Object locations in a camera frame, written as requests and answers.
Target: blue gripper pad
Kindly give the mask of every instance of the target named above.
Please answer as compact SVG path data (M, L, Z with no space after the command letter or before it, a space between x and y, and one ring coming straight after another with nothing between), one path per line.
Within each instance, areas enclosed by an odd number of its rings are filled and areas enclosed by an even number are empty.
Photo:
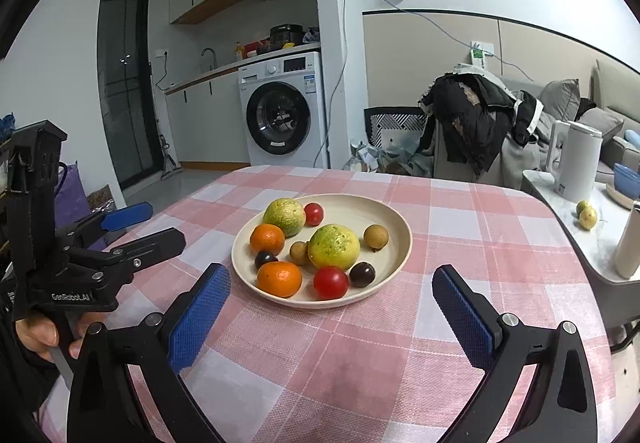
M107 232L116 232L126 227L132 227L145 220L151 219L154 208L149 203L139 203L127 206L107 214L100 223L100 227Z
M499 345L500 340L495 340L495 332L492 334L482 320L481 315L474 308L471 302L474 297L469 296L467 298L466 296L476 294L466 286L462 277L457 273L452 279L449 275L451 271L455 272L452 266L446 265L440 266L433 273L433 279L431 280L433 298L440 306L460 346L465 351L469 363L473 367L488 371L494 363L494 349ZM465 285L465 293L454 282L455 277Z
M229 271L222 264L211 264L187 292L190 302L169 334L167 356L176 375L195 362L230 292Z

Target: washing machine door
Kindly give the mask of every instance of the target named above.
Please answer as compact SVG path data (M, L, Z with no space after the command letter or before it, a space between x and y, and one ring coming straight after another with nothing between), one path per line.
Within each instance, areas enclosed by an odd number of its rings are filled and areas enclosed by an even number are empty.
M255 89L249 98L246 124L261 149L269 154L288 154L306 139L309 106L295 87L269 82Z

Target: red cherry tomato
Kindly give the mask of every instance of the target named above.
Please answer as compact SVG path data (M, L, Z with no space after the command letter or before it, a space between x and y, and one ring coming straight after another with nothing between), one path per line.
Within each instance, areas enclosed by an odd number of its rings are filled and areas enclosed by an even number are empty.
M341 298L347 293L349 279L347 274L335 266L324 266L314 277L314 288L321 300Z
M316 227L324 219L324 210L318 203L309 203L305 206L306 223L310 227Z

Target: kitchen counter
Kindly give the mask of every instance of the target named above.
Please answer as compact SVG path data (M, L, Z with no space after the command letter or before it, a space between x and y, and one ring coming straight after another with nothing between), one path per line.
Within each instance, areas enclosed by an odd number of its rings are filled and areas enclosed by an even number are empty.
M263 60L269 60L269 58L285 57L289 55L305 53L307 51L316 51L319 50L320 47L320 42L312 42L311 44L302 44L301 46L295 46L289 49L280 49L279 51L272 51L271 53L265 53L263 55L257 55L256 57L246 58L245 60L240 60L239 62L234 62L233 64L221 66L212 71L207 71L206 73L194 76L189 80L174 84L173 86L169 87L164 93L168 96L169 94L173 94L174 92L178 92L180 90L187 89L188 87L196 86L197 84L200 84L202 82L207 82L208 80L212 80L219 76L238 71L242 66L255 64L256 62L261 62Z

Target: finger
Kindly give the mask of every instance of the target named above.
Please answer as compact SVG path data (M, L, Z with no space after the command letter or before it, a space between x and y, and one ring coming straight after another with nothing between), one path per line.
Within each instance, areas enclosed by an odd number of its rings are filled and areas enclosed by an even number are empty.
M58 345L59 337L56 325L46 316L36 313L15 323L15 330L20 341L28 348L35 347L36 343L43 346L54 347Z
M69 344L69 354L72 358L78 359L80 356L80 348L82 347L82 339L76 340L75 342L71 342Z
M94 322L102 322L104 320L104 313L97 313L95 311L89 311L83 314L78 320L78 334L84 337L86 330Z
M41 359L43 359L43 360L47 360L47 362L54 363L54 362L53 362L53 358L51 357L51 354L50 354L50 352L49 352L49 351L42 351L42 352L37 352L37 351L36 351L36 354L37 354Z

